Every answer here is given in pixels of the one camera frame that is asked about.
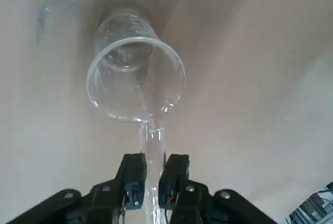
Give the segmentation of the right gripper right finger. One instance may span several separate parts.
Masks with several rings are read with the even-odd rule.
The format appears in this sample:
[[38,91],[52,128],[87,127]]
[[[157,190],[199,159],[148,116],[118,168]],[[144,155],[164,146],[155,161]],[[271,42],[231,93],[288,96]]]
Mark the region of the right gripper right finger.
[[172,154],[159,179],[159,206],[172,212],[167,223],[275,223],[236,191],[211,195],[206,185],[189,180],[188,168],[188,155]]

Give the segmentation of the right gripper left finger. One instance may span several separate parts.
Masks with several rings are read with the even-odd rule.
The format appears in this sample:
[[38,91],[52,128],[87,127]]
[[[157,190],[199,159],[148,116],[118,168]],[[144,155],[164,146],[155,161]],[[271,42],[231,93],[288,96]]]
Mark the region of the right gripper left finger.
[[143,154],[125,154],[114,179],[94,185],[86,195],[61,190],[10,223],[124,223],[127,210],[143,205],[145,180]]

